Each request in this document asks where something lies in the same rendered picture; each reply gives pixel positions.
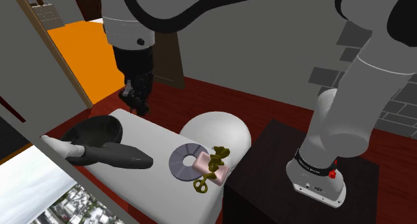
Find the grey disc with hole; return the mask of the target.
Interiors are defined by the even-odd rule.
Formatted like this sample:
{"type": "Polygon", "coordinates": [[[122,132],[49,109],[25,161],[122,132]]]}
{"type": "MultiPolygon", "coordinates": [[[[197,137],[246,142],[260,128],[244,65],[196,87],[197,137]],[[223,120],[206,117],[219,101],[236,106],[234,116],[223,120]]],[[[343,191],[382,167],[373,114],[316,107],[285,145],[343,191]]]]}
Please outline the grey disc with hole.
{"type": "Polygon", "coordinates": [[[185,165],[184,159],[188,156],[197,158],[201,152],[207,153],[207,149],[197,143],[182,144],[173,150],[170,155],[168,166],[171,174],[178,180],[184,182],[194,181],[202,177],[192,165],[185,165]]]}

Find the white rounded object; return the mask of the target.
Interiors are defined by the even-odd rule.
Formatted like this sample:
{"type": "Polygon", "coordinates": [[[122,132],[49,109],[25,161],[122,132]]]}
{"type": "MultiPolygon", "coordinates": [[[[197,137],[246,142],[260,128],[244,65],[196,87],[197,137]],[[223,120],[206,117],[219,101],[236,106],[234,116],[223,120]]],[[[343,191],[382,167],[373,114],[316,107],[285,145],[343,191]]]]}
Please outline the white rounded object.
{"type": "Polygon", "coordinates": [[[56,151],[61,157],[82,157],[85,153],[85,148],[80,145],[72,144],[71,142],[64,142],[56,138],[43,135],[40,137],[44,143],[49,145],[54,151],[56,151]]]}

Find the brown door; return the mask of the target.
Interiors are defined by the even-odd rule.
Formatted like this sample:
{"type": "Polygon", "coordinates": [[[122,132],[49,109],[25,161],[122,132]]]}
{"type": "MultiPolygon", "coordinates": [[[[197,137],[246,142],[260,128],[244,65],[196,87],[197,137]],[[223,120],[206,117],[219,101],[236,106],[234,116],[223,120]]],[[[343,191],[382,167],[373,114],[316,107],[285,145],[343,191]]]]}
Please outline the brown door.
{"type": "Polygon", "coordinates": [[[177,33],[155,33],[154,80],[167,86],[184,89],[180,47],[177,33]]]}

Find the gold key bunch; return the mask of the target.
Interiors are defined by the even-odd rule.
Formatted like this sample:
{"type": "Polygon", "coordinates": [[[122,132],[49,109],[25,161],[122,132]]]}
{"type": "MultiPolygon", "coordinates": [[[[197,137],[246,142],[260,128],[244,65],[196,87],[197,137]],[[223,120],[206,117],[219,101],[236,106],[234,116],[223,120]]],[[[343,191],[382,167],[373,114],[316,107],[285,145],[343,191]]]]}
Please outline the gold key bunch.
{"type": "Polygon", "coordinates": [[[219,168],[219,165],[224,165],[222,159],[228,157],[231,153],[228,148],[223,146],[215,146],[214,151],[214,154],[210,154],[211,160],[208,163],[210,173],[202,175],[201,179],[196,179],[193,182],[193,187],[198,193],[206,193],[208,191],[208,185],[206,182],[211,181],[211,179],[216,179],[217,176],[215,171],[219,168]]]}

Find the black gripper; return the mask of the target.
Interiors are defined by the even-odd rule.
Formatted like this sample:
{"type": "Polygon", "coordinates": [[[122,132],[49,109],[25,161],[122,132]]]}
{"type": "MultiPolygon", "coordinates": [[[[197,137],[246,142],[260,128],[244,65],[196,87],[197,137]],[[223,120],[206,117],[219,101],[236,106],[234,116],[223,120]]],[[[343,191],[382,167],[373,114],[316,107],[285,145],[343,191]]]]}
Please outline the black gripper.
{"type": "Polygon", "coordinates": [[[138,116],[145,116],[149,111],[148,97],[151,93],[151,76],[153,76],[153,48],[127,50],[113,46],[117,69],[124,75],[125,87],[118,97],[130,108],[134,107],[138,116]]]}

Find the pink soap bar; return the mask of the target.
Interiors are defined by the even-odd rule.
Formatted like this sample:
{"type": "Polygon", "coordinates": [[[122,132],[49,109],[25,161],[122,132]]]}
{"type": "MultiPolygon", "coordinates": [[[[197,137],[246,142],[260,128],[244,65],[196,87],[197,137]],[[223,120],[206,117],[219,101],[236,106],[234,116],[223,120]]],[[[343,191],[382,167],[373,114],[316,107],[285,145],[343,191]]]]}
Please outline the pink soap bar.
{"type": "MultiPolygon", "coordinates": [[[[196,172],[200,173],[201,175],[209,174],[210,160],[211,158],[209,154],[207,154],[206,152],[201,152],[194,161],[192,167],[196,172]]],[[[211,179],[211,181],[218,186],[221,186],[225,182],[230,170],[230,159],[226,157],[223,158],[222,161],[224,162],[224,165],[219,165],[219,168],[215,171],[215,174],[217,176],[216,179],[211,179]]]]}

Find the black frying pan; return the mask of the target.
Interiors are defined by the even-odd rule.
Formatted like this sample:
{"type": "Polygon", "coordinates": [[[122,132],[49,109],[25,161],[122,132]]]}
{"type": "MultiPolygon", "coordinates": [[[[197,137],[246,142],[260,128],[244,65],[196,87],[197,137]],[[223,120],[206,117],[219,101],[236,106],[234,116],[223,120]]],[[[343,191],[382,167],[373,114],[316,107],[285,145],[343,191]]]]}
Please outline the black frying pan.
{"type": "Polygon", "coordinates": [[[120,121],[110,115],[93,116],[70,128],[62,141],[85,148],[81,156],[66,160],[74,166],[88,166],[98,162],[122,169],[149,169],[154,160],[140,149],[121,143],[123,128],[120,121]]]}

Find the window with city view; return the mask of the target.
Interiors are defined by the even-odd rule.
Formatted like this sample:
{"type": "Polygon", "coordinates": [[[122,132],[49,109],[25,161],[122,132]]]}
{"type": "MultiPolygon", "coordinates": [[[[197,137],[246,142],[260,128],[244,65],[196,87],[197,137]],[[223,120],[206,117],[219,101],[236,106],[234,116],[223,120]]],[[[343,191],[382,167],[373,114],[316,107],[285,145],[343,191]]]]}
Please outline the window with city view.
{"type": "Polygon", "coordinates": [[[0,165],[0,224],[29,224],[77,182],[32,145],[0,165]]]}

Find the dark robot stand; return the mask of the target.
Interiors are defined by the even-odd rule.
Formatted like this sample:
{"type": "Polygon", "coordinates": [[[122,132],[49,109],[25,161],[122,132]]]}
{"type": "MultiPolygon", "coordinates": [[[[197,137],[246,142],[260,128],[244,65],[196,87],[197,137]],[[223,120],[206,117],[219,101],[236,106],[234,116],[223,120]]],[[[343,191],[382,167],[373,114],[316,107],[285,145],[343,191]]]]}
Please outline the dark robot stand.
{"type": "Polygon", "coordinates": [[[376,224],[379,166],[361,157],[339,158],[347,186],[335,209],[293,188],[285,167],[305,133],[271,120],[227,178],[223,224],[376,224]]]}

